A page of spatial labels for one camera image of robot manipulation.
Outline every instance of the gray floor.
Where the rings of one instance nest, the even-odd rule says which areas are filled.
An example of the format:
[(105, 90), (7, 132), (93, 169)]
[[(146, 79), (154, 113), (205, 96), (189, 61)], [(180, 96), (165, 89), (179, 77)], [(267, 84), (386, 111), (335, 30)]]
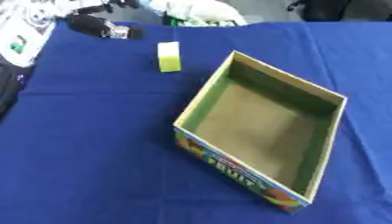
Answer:
[[(274, 21), (301, 21), (298, 11), (288, 12), (287, 6), (294, 0), (220, 0), (234, 6), (250, 23)], [(353, 0), (346, 10), (346, 21), (380, 21), (392, 10), (382, 3), (387, 0)], [(144, 9), (115, 8), (115, 13), (101, 12), (98, 17), (112, 21), (135, 21), (161, 24), (161, 19)]]

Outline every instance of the cardboard box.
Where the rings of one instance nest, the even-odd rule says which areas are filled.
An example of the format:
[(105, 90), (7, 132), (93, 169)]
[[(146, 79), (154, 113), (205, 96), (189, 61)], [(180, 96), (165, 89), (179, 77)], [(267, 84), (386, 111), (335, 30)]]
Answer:
[(346, 102), (232, 52), (174, 129), (180, 146), (293, 213), (314, 200)]

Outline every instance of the blue tablecloth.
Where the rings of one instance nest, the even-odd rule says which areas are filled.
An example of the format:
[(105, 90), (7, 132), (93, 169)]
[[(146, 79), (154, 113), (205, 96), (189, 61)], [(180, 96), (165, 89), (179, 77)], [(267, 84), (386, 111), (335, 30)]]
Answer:
[[(59, 24), (0, 125), (0, 223), (391, 223), (390, 24), (139, 25), (107, 40)], [(179, 41), (183, 71), (160, 73)], [(314, 204), (280, 212), (174, 143), (172, 122), (232, 51), (349, 97)]]

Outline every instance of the box rim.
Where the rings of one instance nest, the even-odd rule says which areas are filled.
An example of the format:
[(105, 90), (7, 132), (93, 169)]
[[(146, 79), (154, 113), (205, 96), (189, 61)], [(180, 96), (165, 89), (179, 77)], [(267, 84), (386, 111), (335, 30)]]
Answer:
[[(207, 94), (207, 92), (211, 89), (211, 87), (214, 85), (214, 83), (223, 75), (223, 71), (231, 65), (233, 60), (239, 59), (239, 61), (243, 62), (241, 58), (246, 59), (246, 60), (250, 60), (254, 65), (250, 65), (250, 64), (247, 64), (247, 65), (250, 67), (253, 67), (256, 70), (259, 70), (259, 71), (262, 70), (263, 72), (265, 72), (264, 67), (267, 67), (268, 69), (275, 71), (281, 75), (286, 75), (286, 76), (290, 77), (293, 81), (297, 81), (297, 83), (283, 80), (282, 77), (278, 77), (276, 75), (271, 75), (271, 73), (265, 72), (267, 75), (269, 75), (271, 77), (275, 77), (275, 78), (279, 79), (280, 81), (288, 83), (288, 84), (295, 86), (297, 88), (300, 88), (300, 87), (298, 87), (298, 84), (312, 86), (320, 91), (327, 92), (329, 95), (332, 95), (332, 96), (336, 97), (337, 99), (339, 98), (339, 100), (340, 100), (340, 101), (332, 101), (330, 97), (326, 97), (326, 96), (320, 95), (320, 94), (311, 93), (307, 89), (303, 89), (304, 91), (308, 92), (309, 94), (317, 95), (318, 97), (320, 97), (324, 100), (327, 100), (327, 101), (338, 106), (338, 109), (335, 110), (335, 112), (337, 112), (337, 113), (333, 117), (332, 124), (330, 126), (329, 131), (328, 131), (327, 140), (325, 141), (325, 144), (322, 149), (324, 155), (320, 157), (319, 162), (318, 162), (318, 166), (316, 167), (316, 170), (314, 171), (313, 176), (310, 180), (310, 184), (308, 185), (308, 187), (311, 187), (311, 185), (312, 185), (312, 187), (309, 190), (307, 189), (304, 195), (301, 195), (298, 192), (291, 190), (288, 186), (280, 184), (279, 182), (275, 181), (273, 178), (270, 178), (268, 175), (263, 174), (262, 172), (252, 168), (248, 164), (245, 164), (237, 157), (234, 157), (231, 154), (226, 153), (224, 150), (214, 146), (213, 144), (209, 143), (208, 141), (198, 137), (197, 135), (195, 135), (195, 134), (191, 133), (190, 131), (181, 127), (183, 125), (184, 121), (186, 120), (186, 118), (192, 113), (192, 111), (195, 108), (197, 108), (197, 106), (199, 105), (201, 100), (204, 98), (204, 96)], [(311, 83), (310, 81), (299, 78), (293, 74), (286, 73), (285, 71), (283, 71), (281, 69), (278, 69), (278, 68), (271, 66), (269, 64), (266, 64), (258, 59), (254, 59), (244, 53), (237, 52), (236, 50), (234, 50), (225, 58), (225, 60), (222, 62), (222, 64), (215, 70), (215, 72), (213, 73), (211, 78), (202, 87), (202, 89), (196, 94), (196, 96), (193, 97), (191, 102), (188, 104), (188, 106), (186, 106), (185, 110), (176, 119), (176, 121), (174, 122), (173, 125), (175, 128), (185, 132), (187, 135), (195, 137), (198, 141), (202, 142), (206, 146), (218, 151), (221, 154), (227, 155), (230, 159), (233, 159), (236, 163), (243, 165), (244, 167), (250, 169), (252, 172), (258, 174), (262, 178), (266, 179), (268, 182), (270, 182), (273, 185), (277, 186), (278, 188), (281, 188), (282, 190), (285, 190), (286, 192), (290, 193), (298, 200), (302, 200), (302, 201), (306, 202), (307, 204), (311, 204), (314, 201), (314, 198), (315, 198), (317, 191), (319, 189), (321, 179), (324, 176), (325, 168), (326, 168), (326, 165), (329, 161), (330, 154), (332, 152), (332, 147), (333, 147), (334, 138), (336, 136), (336, 131), (337, 131), (337, 128), (339, 127), (340, 118), (342, 117), (342, 114), (344, 112), (346, 104), (347, 104), (347, 97), (345, 97), (342, 94), (338, 94), (336, 92), (333, 92), (332, 90), (329, 90), (325, 87), (321, 87), (317, 84)]]

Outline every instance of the small cube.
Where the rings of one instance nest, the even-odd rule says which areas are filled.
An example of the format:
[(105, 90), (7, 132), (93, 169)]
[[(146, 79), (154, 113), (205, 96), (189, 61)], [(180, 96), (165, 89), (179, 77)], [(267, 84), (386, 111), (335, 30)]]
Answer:
[(157, 44), (157, 55), (159, 59), (159, 69), (162, 73), (181, 70), (179, 42)]

